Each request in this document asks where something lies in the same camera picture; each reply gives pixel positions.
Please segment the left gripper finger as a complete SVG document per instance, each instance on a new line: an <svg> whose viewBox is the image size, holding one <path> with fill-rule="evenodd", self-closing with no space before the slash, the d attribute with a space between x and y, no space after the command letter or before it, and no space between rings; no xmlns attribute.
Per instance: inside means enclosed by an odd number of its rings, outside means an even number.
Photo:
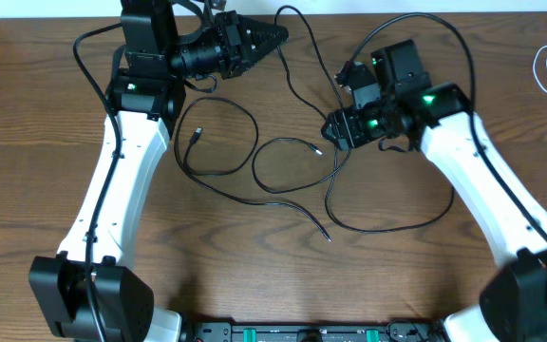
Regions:
<svg viewBox="0 0 547 342"><path fill-rule="evenodd" d="M250 69L254 67L264 57L275 51L283 45L283 41L266 42L262 45L256 45L252 42L242 43L242 68Z"/></svg>
<svg viewBox="0 0 547 342"><path fill-rule="evenodd" d="M285 27L239 16L241 26L253 43L283 43L289 38Z"/></svg>

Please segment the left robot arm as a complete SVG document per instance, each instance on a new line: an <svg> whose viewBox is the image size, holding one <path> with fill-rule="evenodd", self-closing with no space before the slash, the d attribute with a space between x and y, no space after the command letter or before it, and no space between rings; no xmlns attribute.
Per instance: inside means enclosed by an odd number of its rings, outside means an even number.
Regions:
<svg viewBox="0 0 547 342"><path fill-rule="evenodd" d="M177 341L178 313L160 309L133 271L150 182L195 81L240 76L289 37L281 26L186 2L198 28L178 31L171 1L125 1L124 44L98 95L102 150L81 210L53 257L38 256L28 282L52 334L76 341Z"/></svg>

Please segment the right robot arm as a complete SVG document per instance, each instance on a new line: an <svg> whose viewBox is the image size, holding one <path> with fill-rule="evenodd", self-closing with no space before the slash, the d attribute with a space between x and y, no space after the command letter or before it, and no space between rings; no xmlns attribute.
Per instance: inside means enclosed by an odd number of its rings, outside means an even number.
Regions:
<svg viewBox="0 0 547 342"><path fill-rule="evenodd" d="M375 50L369 64L347 61L336 77L351 106L332 112L322 135L343 151L407 137L452 184L480 226L498 266L476 305L439 328L448 341L547 340L547 211L486 133L453 83L433 85L415 44Z"/></svg>

